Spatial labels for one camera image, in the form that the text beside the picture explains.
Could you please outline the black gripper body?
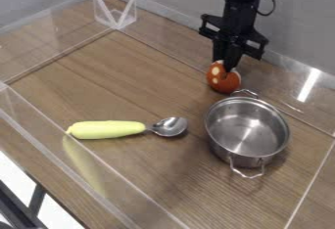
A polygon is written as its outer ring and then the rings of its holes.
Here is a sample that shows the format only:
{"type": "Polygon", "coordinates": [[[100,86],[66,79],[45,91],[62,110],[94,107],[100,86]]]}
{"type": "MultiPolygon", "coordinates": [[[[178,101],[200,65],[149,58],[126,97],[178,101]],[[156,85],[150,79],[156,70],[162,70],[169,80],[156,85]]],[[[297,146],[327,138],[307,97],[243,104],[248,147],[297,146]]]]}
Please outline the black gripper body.
{"type": "Polygon", "coordinates": [[[210,39],[224,40],[227,49],[231,44],[237,45],[243,55],[260,60],[268,39],[253,27],[256,19],[256,5],[252,3],[227,2],[223,15],[202,14],[198,34],[210,39]]]}

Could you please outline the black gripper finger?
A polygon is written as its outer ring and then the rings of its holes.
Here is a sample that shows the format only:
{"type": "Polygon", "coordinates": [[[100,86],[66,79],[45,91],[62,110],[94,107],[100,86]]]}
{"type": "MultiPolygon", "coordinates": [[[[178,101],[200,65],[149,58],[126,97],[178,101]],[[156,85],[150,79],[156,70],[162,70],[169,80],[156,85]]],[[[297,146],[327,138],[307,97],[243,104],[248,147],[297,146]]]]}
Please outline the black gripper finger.
{"type": "Polygon", "coordinates": [[[227,72],[231,72],[232,69],[236,67],[241,55],[243,55],[241,48],[237,45],[231,44],[228,46],[225,58],[224,58],[224,67],[225,67],[227,72]]]}
{"type": "Polygon", "coordinates": [[[213,61],[220,61],[225,58],[227,42],[224,40],[214,39],[213,43],[213,61]]]}

